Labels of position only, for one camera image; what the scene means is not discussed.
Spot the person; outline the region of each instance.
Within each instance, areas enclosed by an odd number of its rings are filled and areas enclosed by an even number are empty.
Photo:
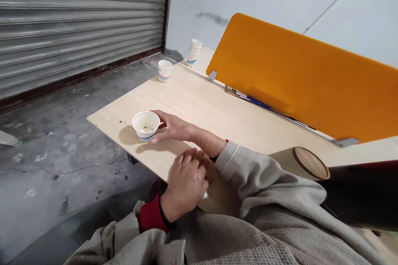
[[[281,169],[270,157],[224,140],[174,115],[152,144],[190,141],[167,189],[138,202],[119,222],[98,229],[67,261],[74,264],[383,264],[378,253],[320,204],[325,190]],[[195,208],[206,192],[209,160],[235,187],[239,218]]]

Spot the red sleeve cuff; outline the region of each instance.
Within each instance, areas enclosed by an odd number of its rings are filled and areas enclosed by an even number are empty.
[[[152,202],[142,205],[138,222],[140,224],[140,233],[149,229],[160,229],[164,232],[168,231],[160,213],[158,195]]]

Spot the gray sweater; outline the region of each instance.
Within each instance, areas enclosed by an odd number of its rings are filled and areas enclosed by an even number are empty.
[[[66,264],[384,264],[356,232],[320,207],[325,190],[270,157],[228,142],[216,162],[242,200],[239,218],[195,210],[171,235],[139,233],[136,214],[98,229]]]

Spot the floor crack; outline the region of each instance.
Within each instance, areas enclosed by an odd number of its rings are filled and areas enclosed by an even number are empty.
[[[32,169],[32,170],[21,170],[21,169],[19,169],[19,168],[17,168],[15,166],[15,167],[11,168],[13,170],[12,172],[9,172],[9,173],[3,172],[3,173],[0,173],[0,176],[1,175],[12,174],[12,173],[15,173],[15,172],[30,173],[30,172],[37,171],[37,170],[45,171],[47,173],[50,173],[51,175],[60,175],[61,176],[61,175],[68,175],[68,174],[76,173],[76,172],[78,172],[80,170],[88,169],[88,168],[91,168],[91,167],[94,167],[94,166],[99,166],[99,165],[91,165],[91,166],[81,167],[81,168],[79,168],[77,170],[73,170],[73,171],[66,172],[66,173],[57,173],[57,172],[50,171],[50,170],[48,170],[46,168],[36,168],[36,169]]]
[[[122,161],[125,161],[125,160],[128,160],[128,158],[125,158],[125,159],[122,159],[122,160],[119,160],[119,161],[117,161],[117,160],[114,160],[113,162],[111,162],[111,163],[108,163],[108,164],[113,164],[113,163],[115,163],[115,162],[122,162]]]

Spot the light wood desk surface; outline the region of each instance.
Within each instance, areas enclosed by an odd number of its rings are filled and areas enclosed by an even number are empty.
[[[165,181],[174,158],[195,145],[172,140],[142,143],[131,126],[138,112],[163,110],[264,154],[302,146],[326,166],[398,159],[396,137],[342,149],[282,116],[227,94],[222,86],[197,74],[206,70],[212,53],[202,50],[192,69],[176,64],[168,83],[159,82],[156,76],[87,119]],[[208,190],[209,198],[199,206],[207,212],[236,214],[234,192],[214,169],[209,170],[216,180]]]

